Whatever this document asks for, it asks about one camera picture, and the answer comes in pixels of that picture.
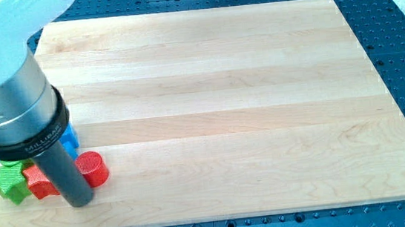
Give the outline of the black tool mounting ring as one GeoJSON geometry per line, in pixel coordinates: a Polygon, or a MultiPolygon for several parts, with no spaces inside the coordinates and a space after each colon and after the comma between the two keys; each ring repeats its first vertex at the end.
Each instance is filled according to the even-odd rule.
{"type": "Polygon", "coordinates": [[[4,161],[16,161],[34,157],[53,146],[65,132],[69,123],[69,110],[59,90],[51,87],[56,95],[56,112],[51,121],[35,136],[25,139],[14,145],[0,145],[0,159],[4,161]]]}

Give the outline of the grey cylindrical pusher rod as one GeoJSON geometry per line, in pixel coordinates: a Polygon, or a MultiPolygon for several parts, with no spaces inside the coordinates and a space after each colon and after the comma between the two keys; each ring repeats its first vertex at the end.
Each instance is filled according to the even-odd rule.
{"type": "Polygon", "coordinates": [[[93,199],[93,190],[60,141],[32,160],[70,206],[79,208],[93,199]]]}

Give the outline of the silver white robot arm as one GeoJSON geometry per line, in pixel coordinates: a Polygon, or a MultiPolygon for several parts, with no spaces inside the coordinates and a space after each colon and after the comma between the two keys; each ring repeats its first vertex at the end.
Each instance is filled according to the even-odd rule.
{"type": "Polygon", "coordinates": [[[0,0],[0,159],[32,159],[73,207],[93,191],[60,142],[69,111],[27,40],[75,0],[0,0]]]}

